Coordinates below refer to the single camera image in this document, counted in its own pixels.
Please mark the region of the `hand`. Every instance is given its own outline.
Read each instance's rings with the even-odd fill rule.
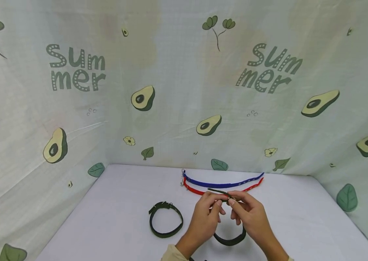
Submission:
[[[228,203],[232,208],[230,218],[236,219],[236,225],[243,223],[246,232],[263,250],[268,261],[287,261],[289,257],[272,232],[262,203],[247,192],[228,193],[235,199],[231,198]]]
[[[226,214],[222,208],[222,200],[227,199],[228,197],[225,195],[208,191],[195,204],[190,226],[175,245],[185,258],[189,259],[197,248],[214,235],[217,223],[220,222],[219,213]]]

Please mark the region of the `red collar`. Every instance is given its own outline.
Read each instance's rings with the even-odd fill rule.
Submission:
[[[257,184],[254,184],[254,185],[252,185],[252,186],[250,186],[250,187],[248,187],[248,188],[246,188],[246,189],[244,189],[244,190],[242,190],[242,191],[249,191],[249,190],[253,189],[254,187],[258,187],[258,186],[261,184],[261,182],[263,181],[263,179],[264,179],[264,178],[261,178],[261,179],[260,179],[260,181],[259,181]],[[183,185],[184,187],[186,187],[186,188],[187,188],[187,190],[189,190],[189,191],[191,191],[192,193],[195,193],[195,194],[197,194],[197,195],[203,195],[203,194],[205,193],[204,191],[196,190],[196,189],[194,189],[194,188],[192,188],[192,187],[188,186],[188,184],[187,184],[187,182],[186,182],[186,178],[185,178],[185,177],[184,177],[184,179],[183,179],[182,185]]]

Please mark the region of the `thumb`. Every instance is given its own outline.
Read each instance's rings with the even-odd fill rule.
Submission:
[[[222,201],[218,200],[218,201],[216,201],[216,203],[213,204],[211,212],[209,214],[209,216],[217,218],[217,221],[219,220],[220,207],[222,207]]]
[[[229,198],[228,202],[231,208],[234,210],[234,212],[236,212],[236,214],[238,214],[240,219],[243,221],[247,215],[246,210],[233,198]]]

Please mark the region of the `blue collar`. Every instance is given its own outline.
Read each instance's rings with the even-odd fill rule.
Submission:
[[[247,179],[245,181],[241,181],[238,183],[225,183],[225,184],[212,184],[212,183],[205,183],[205,182],[201,182],[201,181],[195,181],[194,179],[190,178],[189,176],[186,175],[185,170],[182,170],[183,172],[183,177],[186,178],[186,180],[194,185],[200,186],[200,187],[210,187],[212,189],[226,189],[228,187],[237,187],[240,186],[242,184],[248,183],[250,181],[256,181],[257,179],[260,179],[261,176],[264,175],[264,172],[257,176],[256,178],[250,178]]]

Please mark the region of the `fabric backdrop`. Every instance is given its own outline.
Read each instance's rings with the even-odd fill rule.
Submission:
[[[110,163],[312,175],[368,238],[368,0],[0,0],[0,254]]]

